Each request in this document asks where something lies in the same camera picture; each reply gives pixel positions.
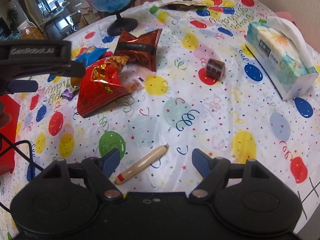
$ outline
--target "round table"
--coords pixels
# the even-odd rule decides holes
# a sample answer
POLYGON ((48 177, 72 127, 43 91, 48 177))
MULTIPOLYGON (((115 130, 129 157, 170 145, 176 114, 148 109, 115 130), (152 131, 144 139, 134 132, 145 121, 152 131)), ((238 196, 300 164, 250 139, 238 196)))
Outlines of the round table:
MULTIPOLYGON (((303 202, 297 232, 318 204, 314 189, 320 181, 320 79, 301 97, 303 100, 282 101, 244 45, 249 22, 263 21, 275 14, 257 0, 202 1, 208 10, 156 10, 153 6, 161 2, 154 2, 123 13, 124 17, 138 20, 139 26, 132 32, 137 37, 163 29, 156 52, 157 72, 126 65, 121 78, 140 76, 145 81, 144 89, 118 99, 91 117, 82 118, 77 113, 77 96, 70 102, 60 98, 69 78, 32 77, 39 83, 36 93, 12 96, 22 106, 16 140, 31 141, 34 160, 42 167, 61 157, 68 163, 100 157, 117 147, 123 157, 112 181, 152 149, 168 143, 170 149, 160 160, 119 186, 123 193, 189 194, 202 180, 191 161, 195 148, 212 158, 228 158, 232 163, 256 158, 303 202), (227 71, 222 82, 206 76, 204 66, 209 58, 225 62, 227 71), (261 80, 245 71, 247 64, 255 66, 261 80), (303 109, 310 106, 313 114, 305 115, 303 109), (49 127, 53 122, 59 127, 54 132, 49 127), (291 167, 295 158, 306 166, 308 174, 295 173, 291 167)), ((118 37, 108 36, 107 28, 115 18, 106 17, 66 38, 72 41, 72 58, 92 45, 113 52, 118 37)), ((320 56, 309 49, 319 69, 320 56)), ((25 146, 20 149, 27 152, 25 146)), ((28 163, 16 155, 14 172, 0 178, 0 201, 6 206, 28 183, 27 170, 28 163)), ((0 212, 3 234, 15 234, 11 216, 0 212)))

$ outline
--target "tissue pack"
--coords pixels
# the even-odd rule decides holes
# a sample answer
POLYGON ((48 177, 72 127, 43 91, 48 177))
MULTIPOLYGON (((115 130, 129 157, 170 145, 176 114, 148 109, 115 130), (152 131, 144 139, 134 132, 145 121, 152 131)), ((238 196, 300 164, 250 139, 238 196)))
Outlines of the tissue pack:
POLYGON ((251 22, 245 44, 282 100, 304 95, 319 75, 314 67, 305 66, 296 45, 268 24, 251 22))

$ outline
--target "globe base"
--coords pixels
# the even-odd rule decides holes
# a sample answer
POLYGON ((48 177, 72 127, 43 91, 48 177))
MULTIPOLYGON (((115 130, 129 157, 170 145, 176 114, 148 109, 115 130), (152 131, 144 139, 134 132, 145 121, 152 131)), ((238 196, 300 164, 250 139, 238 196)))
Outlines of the globe base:
POLYGON ((107 33, 109 36, 119 36, 123 30, 130 32, 137 26, 138 21, 136 19, 117 17, 114 23, 107 29, 107 33))

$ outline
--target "purple candy wrapper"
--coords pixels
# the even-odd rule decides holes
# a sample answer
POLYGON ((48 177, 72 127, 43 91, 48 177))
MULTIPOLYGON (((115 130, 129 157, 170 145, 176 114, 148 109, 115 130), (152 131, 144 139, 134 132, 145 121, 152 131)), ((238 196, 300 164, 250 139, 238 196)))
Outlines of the purple candy wrapper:
POLYGON ((76 92, 70 92, 68 89, 64 90, 62 93, 61 93, 61 97, 62 98, 65 98, 65 99, 68 99, 69 101, 71 101, 76 95, 76 92))

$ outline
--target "tissue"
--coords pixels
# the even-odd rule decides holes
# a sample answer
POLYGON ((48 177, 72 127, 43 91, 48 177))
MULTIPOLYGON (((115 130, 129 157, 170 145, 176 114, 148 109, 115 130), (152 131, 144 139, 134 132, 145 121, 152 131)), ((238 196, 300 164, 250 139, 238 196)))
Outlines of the tissue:
POLYGON ((245 44, 282 100, 304 95, 319 75, 302 34, 288 20, 269 17, 267 23, 251 22, 245 44))

